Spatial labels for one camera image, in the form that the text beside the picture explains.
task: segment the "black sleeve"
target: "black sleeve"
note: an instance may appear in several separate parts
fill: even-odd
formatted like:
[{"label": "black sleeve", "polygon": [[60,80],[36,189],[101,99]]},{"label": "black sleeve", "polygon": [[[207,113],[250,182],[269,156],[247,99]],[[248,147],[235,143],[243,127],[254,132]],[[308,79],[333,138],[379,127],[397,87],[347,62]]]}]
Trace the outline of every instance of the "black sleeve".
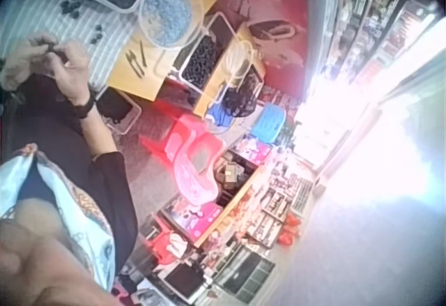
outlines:
[{"label": "black sleeve", "polygon": [[125,174],[124,157],[119,152],[100,155],[91,170],[95,183],[94,199],[104,213],[114,234],[116,273],[133,251],[138,221]]}]

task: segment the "striped tablecloth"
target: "striped tablecloth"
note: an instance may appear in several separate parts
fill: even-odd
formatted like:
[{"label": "striped tablecloth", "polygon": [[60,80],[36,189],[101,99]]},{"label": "striped tablecloth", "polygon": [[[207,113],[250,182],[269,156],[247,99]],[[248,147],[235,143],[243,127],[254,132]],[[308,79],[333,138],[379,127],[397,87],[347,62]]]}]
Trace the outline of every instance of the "striped tablecloth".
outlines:
[{"label": "striped tablecloth", "polygon": [[[69,15],[62,16],[62,1],[65,0],[4,0],[0,5],[0,57],[6,58],[18,39],[37,31],[53,33],[60,41],[78,39],[89,51],[90,83],[99,91],[132,34],[137,16],[119,14],[93,0],[69,0],[82,3],[81,15],[74,20]],[[103,27],[103,37],[97,45],[91,45],[98,24]]]}]

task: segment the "blue plastic stool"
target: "blue plastic stool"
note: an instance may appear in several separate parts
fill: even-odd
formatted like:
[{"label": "blue plastic stool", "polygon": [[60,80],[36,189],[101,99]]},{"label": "blue plastic stool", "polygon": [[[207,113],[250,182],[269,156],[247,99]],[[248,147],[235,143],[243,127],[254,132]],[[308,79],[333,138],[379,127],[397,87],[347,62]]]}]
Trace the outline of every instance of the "blue plastic stool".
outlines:
[{"label": "blue plastic stool", "polygon": [[282,127],[284,127],[285,120],[285,110],[268,102],[265,104],[259,119],[257,119],[250,133],[260,141],[271,144],[276,140]]}]

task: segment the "black wristwatch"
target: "black wristwatch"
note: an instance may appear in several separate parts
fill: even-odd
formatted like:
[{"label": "black wristwatch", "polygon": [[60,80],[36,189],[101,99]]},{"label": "black wristwatch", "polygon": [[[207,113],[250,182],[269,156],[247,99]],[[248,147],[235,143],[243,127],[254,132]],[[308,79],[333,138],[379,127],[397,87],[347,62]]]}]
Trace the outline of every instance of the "black wristwatch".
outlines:
[{"label": "black wristwatch", "polygon": [[86,102],[85,105],[73,106],[76,117],[79,119],[85,119],[89,115],[91,109],[93,109],[93,106],[95,103],[96,103],[96,99],[93,96],[93,94],[90,93],[89,101]]}]

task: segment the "red wall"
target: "red wall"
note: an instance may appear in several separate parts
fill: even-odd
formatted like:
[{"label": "red wall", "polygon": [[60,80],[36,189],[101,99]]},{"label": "red wall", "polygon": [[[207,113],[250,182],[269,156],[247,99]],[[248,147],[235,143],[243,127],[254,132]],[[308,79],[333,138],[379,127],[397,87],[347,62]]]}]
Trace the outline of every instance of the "red wall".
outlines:
[{"label": "red wall", "polygon": [[307,0],[219,0],[235,28],[246,22],[266,65],[265,84],[299,98],[307,58]]}]

